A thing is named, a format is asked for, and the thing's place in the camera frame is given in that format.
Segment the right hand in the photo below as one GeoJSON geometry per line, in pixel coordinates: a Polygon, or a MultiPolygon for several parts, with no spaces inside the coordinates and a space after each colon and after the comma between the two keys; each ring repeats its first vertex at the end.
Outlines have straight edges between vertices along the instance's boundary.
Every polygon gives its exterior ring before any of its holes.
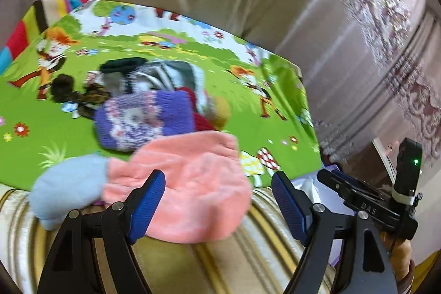
{"type": "Polygon", "coordinates": [[[403,281],[413,271],[412,247],[408,239],[392,237],[387,232],[381,232],[380,238],[388,249],[392,249],[389,256],[396,281],[403,281]]]}

